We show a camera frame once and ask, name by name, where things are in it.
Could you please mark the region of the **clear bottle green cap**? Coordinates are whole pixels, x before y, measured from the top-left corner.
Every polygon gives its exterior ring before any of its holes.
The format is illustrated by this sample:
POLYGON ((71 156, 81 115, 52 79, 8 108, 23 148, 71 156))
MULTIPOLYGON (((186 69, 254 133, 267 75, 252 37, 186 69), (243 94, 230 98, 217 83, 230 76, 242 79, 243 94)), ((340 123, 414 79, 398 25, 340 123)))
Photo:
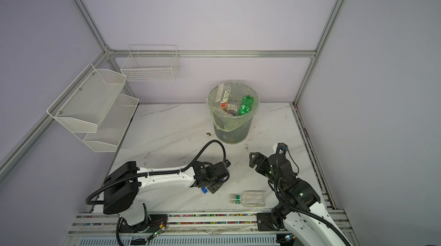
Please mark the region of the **clear bottle green cap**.
POLYGON ((259 190, 244 191, 240 194, 230 194, 230 203, 243 207, 265 207, 264 192, 259 190))

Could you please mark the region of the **green soda bottle yellow cap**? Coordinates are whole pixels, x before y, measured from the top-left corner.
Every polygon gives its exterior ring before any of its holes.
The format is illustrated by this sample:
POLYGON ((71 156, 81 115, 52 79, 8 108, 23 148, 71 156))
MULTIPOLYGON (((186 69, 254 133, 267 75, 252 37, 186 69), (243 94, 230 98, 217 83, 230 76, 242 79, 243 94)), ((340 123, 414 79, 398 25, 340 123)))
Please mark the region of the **green soda bottle yellow cap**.
POLYGON ((253 103, 254 97, 250 95, 244 96, 238 109, 238 116, 248 114, 252 110, 253 103))

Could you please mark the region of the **clear bottle sunflower label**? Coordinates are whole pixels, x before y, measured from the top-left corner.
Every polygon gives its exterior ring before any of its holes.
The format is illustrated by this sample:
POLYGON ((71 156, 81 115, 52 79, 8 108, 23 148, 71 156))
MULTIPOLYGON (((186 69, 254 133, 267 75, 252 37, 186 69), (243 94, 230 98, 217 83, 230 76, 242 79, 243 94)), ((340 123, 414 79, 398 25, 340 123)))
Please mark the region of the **clear bottle sunflower label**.
POLYGON ((217 107, 225 109, 229 101, 231 86, 228 83, 219 84, 217 86, 214 102, 217 107))

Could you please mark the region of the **small bottle green white label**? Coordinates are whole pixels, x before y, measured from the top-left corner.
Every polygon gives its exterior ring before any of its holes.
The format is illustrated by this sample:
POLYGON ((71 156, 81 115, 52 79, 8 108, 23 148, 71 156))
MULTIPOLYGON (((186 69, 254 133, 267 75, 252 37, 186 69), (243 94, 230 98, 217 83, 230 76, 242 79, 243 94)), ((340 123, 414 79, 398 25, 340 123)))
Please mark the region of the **small bottle green white label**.
POLYGON ((239 110, 239 108, 240 108, 240 104, 237 104, 237 103, 228 103, 228 104, 226 105, 225 111, 226 111, 228 114, 231 114, 231 115, 233 115, 233 116, 237 116, 237 115, 238 115, 238 110, 239 110))

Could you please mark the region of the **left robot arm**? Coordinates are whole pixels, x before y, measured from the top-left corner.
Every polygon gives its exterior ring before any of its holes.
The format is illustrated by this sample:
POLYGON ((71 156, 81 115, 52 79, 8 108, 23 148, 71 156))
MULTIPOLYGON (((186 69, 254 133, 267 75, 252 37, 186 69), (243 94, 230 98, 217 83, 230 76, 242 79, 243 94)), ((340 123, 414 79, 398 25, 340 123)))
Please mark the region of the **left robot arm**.
POLYGON ((165 224, 167 216, 151 217, 139 194, 171 187, 197 187, 214 194, 229 179, 228 160, 216 164, 195 161, 182 168, 154 171, 139 168, 129 161, 111 173, 104 182, 109 188, 103 192, 103 213, 122 218, 119 226, 126 233, 151 232, 165 224))

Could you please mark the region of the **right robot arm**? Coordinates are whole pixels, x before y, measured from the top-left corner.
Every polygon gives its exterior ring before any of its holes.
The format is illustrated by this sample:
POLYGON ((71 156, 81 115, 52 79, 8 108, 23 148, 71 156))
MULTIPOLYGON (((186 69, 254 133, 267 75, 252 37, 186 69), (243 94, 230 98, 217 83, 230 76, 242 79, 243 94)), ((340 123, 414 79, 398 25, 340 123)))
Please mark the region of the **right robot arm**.
POLYGON ((350 246, 319 194, 297 177, 284 154, 249 154, 249 166, 266 177, 279 203, 271 210, 275 229, 292 233, 305 246, 350 246))

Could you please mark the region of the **white mesh two-tier shelf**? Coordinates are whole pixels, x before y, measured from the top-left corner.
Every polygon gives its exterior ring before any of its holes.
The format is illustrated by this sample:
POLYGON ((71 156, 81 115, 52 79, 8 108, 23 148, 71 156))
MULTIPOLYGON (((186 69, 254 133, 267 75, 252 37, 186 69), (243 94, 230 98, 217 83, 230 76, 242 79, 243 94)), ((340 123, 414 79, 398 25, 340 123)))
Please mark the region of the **white mesh two-tier shelf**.
POLYGON ((127 77, 89 64, 47 114, 95 153, 118 151, 139 99, 124 93, 127 77))

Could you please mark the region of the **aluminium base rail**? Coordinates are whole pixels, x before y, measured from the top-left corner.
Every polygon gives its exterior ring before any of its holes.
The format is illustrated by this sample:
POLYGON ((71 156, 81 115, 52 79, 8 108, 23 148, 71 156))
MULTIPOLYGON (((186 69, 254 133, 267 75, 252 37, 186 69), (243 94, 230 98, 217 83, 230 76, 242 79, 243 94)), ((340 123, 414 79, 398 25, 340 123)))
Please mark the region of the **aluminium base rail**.
MULTIPOLYGON (((283 233, 283 230, 271 230, 270 224, 264 223, 263 212, 245 211, 242 213, 172 213, 168 215, 151 214, 150 219, 156 228, 161 223, 165 225, 165 234, 184 236, 208 236, 205 241, 213 240, 219 243, 218 236, 222 235, 249 235, 258 233, 283 233)), ((83 237, 94 241, 95 245, 117 245, 116 227, 118 215, 104 215, 98 213, 81 213, 77 215, 68 236, 83 237)))

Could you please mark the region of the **aluminium frame profile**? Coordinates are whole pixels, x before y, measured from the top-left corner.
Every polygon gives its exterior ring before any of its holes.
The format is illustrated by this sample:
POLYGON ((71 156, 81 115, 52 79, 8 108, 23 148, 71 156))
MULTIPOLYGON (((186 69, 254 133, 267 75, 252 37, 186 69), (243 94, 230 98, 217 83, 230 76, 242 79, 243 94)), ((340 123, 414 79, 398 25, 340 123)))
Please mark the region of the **aluminium frame profile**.
MULTIPOLYGON (((116 69, 117 63, 114 59, 116 57, 127 56, 129 54, 128 51, 111 50, 108 48, 105 45, 105 40, 103 39, 101 32, 98 30, 98 26, 94 22, 89 10, 86 8, 84 0, 71 1, 102 51, 102 53, 100 53, 94 60, 93 66, 98 67, 103 62, 110 61, 112 67, 116 69)), ((180 50, 178 51, 178 56, 180 58, 310 58, 311 62, 294 99, 294 104, 299 104, 345 1, 346 0, 336 0, 315 50, 180 50)), ((43 116, 1 162, 1 185, 6 182, 9 175, 25 158, 27 153, 41 136, 48 130, 53 121, 54 120, 49 115, 46 114, 43 116)))

